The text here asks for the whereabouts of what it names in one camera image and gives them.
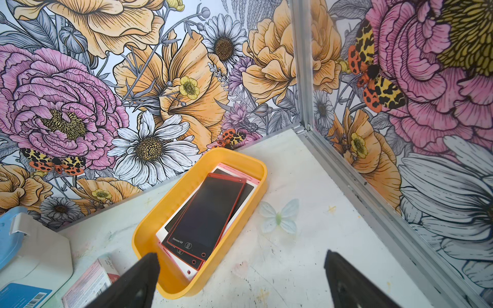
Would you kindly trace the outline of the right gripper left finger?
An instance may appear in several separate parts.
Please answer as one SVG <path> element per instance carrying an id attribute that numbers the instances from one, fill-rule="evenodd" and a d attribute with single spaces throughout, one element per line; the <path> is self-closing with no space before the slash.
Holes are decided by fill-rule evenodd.
<path id="1" fill-rule="evenodd" d="M 146 254 L 87 307 L 151 308 L 159 273 L 157 254 Z"/>

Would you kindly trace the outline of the yellow storage tray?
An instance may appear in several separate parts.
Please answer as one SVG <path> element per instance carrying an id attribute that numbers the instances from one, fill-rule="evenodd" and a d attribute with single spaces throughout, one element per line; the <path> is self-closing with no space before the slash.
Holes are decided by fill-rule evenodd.
<path id="1" fill-rule="evenodd" d="M 158 247 L 156 233 L 195 192 L 206 175 L 220 163 L 258 179 L 259 185 L 218 243 L 218 248 L 214 250 L 194 279 L 189 281 L 169 255 Z M 268 169 L 264 162 L 237 151 L 215 148 L 205 153 L 145 216 L 133 234 L 132 248 L 138 259 L 142 259 L 148 253 L 157 254 L 160 273 L 156 290 L 161 296 L 168 300 L 177 300 L 184 296 L 195 296 L 203 290 L 267 192 L 267 176 Z"/>

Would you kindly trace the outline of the pink white writing tablet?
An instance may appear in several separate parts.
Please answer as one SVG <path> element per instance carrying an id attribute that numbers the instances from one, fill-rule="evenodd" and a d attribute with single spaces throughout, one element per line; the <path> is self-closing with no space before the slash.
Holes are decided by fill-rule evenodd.
<path id="1" fill-rule="evenodd" d="M 226 224 L 225 233 L 230 229 L 233 222 L 239 215 L 238 213 L 243 210 L 246 203 L 250 200 L 253 192 L 257 188 L 259 184 L 259 180 L 252 178 L 245 173 L 242 173 L 234 168 L 231 168 L 228 165 L 219 163 L 214 169 L 213 174 L 223 175 L 229 177 L 238 177 L 242 178 L 245 181 L 245 187 L 243 188 L 239 201 L 235 205 L 235 208 L 232 212 L 232 216 Z M 180 216 L 185 212 L 187 206 L 189 205 L 192 198 L 195 196 L 195 193 L 198 191 L 198 188 L 194 190 L 193 194 L 187 198 L 187 200 L 173 213 L 173 215 L 167 220 L 167 222 L 157 231 L 156 237 L 158 239 L 158 244 L 160 249 L 165 252 L 171 260 L 177 265 L 179 270 L 182 272 L 183 276 L 187 278 L 187 280 L 191 281 L 198 270 L 202 266 L 202 261 L 197 258 L 191 257 L 190 255 L 185 254 L 184 252 L 174 248 L 172 245 L 165 243 L 165 237 L 168 235 L 174 224 L 178 221 Z"/>

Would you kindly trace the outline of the white butterfly decoration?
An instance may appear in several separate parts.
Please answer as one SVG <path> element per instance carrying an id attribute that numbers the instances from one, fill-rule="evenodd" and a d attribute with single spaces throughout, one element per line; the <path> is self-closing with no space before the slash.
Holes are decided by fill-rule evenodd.
<path id="1" fill-rule="evenodd" d="M 273 232 L 277 227 L 288 234 L 297 233 L 295 218 L 299 212 L 299 199 L 290 200 L 279 212 L 265 201 L 262 201 L 259 206 L 259 214 L 265 219 L 261 226 L 262 233 Z"/>

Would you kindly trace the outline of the small red white carton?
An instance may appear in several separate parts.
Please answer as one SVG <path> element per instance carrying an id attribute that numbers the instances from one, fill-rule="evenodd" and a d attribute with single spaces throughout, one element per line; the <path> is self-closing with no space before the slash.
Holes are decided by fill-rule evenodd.
<path id="1" fill-rule="evenodd" d="M 64 308 L 89 305 L 120 278 L 109 254 L 100 256 L 62 297 Z"/>

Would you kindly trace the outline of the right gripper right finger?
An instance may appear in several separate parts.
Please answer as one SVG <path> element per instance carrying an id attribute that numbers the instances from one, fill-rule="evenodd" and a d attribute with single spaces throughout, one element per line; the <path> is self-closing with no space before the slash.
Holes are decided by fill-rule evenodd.
<path id="1" fill-rule="evenodd" d="M 334 307 L 399 307 L 338 252 L 327 251 L 324 269 Z"/>

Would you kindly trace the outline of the blue lidded storage box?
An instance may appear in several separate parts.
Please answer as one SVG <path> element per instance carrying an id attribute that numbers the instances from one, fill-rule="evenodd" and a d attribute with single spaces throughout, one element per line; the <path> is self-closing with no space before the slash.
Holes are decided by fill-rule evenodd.
<path id="1" fill-rule="evenodd" d="M 68 238 L 24 207 L 1 215 L 1 307 L 42 307 L 72 274 Z"/>

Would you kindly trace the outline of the red writing tablet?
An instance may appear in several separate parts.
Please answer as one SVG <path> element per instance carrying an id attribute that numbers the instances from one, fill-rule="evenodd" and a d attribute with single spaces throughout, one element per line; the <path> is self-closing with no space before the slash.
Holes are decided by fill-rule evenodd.
<path id="1" fill-rule="evenodd" d="M 206 261 L 219 243 L 246 183 L 244 178 L 209 173 L 165 242 Z"/>
<path id="2" fill-rule="evenodd" d="M 233 210 L 231 219 L 226 225 L 225 231 L 222 235 L 222 237 L 225 236 L 226 232 L 228 229 L 230 229 L 231 225 L 235 221 L 235 219 L 238 217 L 239 212 L 243 210 L 245 207 L 246 203 L 250 200 L 253 192 L 255 189 L 258 187 L 259 181 L 254 180 L 254 181 L 247 181 L 245 184 L 245 188 L 240 196 L 240 199 L 238 200 L 238 204 L 235 206 L 235 209 Z M 188 278 L 194 276 L 196 272 L 201 268 L 203 264 L 203 260 L 197 259 L 189 254 L 186 254 L 185 252 L 179 250 L 178 248 L 168 244 L 165 242 L 166 236 L 169 234 L 169 232 L 172 230 L 173 226 L 176 224 L 180 216 L 183 214 L 184 211 L 186 211 L 190 201 L 193 199 L 195 196 L 196 191 L 194 192 L 193 195 L 191 195 L 186 202 L 184 202 L 179 210 L 157 231 L 156 237 L 159 240 L 159 244 L 161 248 L 171 256 L 173 261 L 178 265 L 178 267 L 181 269 L 181 271 L 184 273 L 184 275 Z"/>

